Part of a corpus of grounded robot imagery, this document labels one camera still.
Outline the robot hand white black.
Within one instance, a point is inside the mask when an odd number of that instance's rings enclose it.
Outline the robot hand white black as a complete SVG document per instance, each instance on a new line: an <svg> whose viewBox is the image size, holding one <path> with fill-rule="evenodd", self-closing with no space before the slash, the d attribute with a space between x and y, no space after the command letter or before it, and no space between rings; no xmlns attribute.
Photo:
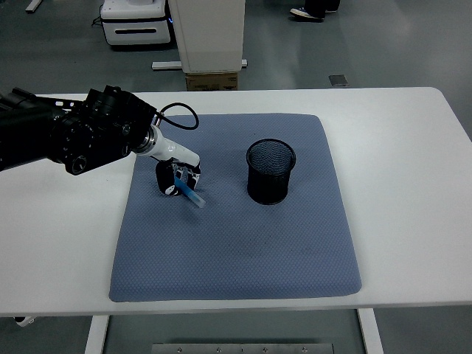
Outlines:
<svg viewBox="0 0 472 354"><path fill-rule="evenodd" d="M194 190L201 175L200 156L188 148L165 138L155 125L152 125L143 142L133 148L137 155L155 159L156 180L159 190L168 196L179 195L181 191L175 184L187 172L187 186Z"/></svg>

